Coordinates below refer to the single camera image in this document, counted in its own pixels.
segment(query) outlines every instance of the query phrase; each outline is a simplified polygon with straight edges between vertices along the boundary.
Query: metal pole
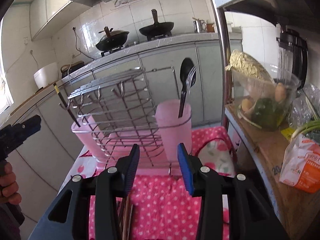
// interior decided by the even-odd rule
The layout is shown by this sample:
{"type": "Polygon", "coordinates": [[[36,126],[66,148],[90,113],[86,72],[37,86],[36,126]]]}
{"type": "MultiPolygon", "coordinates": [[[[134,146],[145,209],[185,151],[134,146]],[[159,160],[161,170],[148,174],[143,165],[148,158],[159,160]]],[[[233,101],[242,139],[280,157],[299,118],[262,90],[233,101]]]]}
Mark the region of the metal pole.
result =
{"type": "Polygon", "coordinates": [[[225,72],[225,67],[229,65],[231,49],[230,49],[230,39],[228,33],[228,26],[226,16],[224,14],[223,8],[217,8],[214,0],[210,0],[211,6],[214,12],[214,18],[217,25],[218,36],[220,41],[220,51],[222,59],[222,118],[221,125],[228,129],[228,119],[226,118],[224,111],[225,105],[231,103],[232,97],[232,76],[231,73],[225,72]]]}

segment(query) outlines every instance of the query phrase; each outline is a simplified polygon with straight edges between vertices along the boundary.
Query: blender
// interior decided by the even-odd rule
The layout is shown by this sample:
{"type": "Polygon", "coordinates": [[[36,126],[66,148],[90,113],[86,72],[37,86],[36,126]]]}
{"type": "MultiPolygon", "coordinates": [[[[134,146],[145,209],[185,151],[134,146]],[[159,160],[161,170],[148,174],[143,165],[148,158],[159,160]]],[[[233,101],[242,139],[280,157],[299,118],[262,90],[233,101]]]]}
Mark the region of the blender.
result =
{"type": "Polygon", "coordinates": [[[301,80],[303,88],[308,67],[308,46],[297,31],[287,29],[276,38],[278,43],[278,66],[290,71],[301,80]]]}

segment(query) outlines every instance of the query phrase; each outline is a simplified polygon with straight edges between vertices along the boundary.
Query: glass bowl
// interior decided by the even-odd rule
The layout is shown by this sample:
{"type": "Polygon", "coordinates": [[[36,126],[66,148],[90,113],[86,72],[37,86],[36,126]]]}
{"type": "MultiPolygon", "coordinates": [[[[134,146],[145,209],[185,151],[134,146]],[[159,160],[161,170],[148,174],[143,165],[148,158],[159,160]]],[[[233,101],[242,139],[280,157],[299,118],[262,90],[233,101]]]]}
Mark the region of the glass bowl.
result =
{"type": "Polygon", "coordinates": [[[232,69],[235,107],[239,118],[265,131],[275,131],[296,98],[300,80],[291,72],[263,64],[274,82],[249,77],[232,69]]]}

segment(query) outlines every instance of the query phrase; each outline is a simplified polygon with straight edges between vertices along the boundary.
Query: orange packaging bag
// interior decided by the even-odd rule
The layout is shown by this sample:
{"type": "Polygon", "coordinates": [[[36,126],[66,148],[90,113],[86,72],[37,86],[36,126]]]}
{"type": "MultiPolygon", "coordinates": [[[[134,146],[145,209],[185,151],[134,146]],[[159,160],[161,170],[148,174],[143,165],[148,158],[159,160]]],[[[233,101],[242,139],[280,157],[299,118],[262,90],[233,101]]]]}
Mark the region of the orange packaging bag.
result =
{"type": "Polygon", "coordinates": [[[297,136],[285,150],[280,182],[315,193],[320,189],[320,146],[313,140],[297,136]]]}

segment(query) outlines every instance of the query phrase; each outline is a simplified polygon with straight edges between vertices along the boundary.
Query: window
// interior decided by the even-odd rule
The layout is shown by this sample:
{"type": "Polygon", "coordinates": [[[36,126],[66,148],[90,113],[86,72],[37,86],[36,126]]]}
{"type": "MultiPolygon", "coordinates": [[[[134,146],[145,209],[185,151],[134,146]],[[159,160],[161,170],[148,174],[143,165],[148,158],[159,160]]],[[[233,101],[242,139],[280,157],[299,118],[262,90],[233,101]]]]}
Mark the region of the window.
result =
{"type": "Polygon", "coordinates": [[[9,106],[13,104],[13,99],[10,94],[10,90],[7,84],[7,80],[5,78],[3,60],[2,60],[2,48],[1,48],[1,41],[2,41],[2,24],[3,19],[0,22],[0,114],[2,114],[9,106]]]}

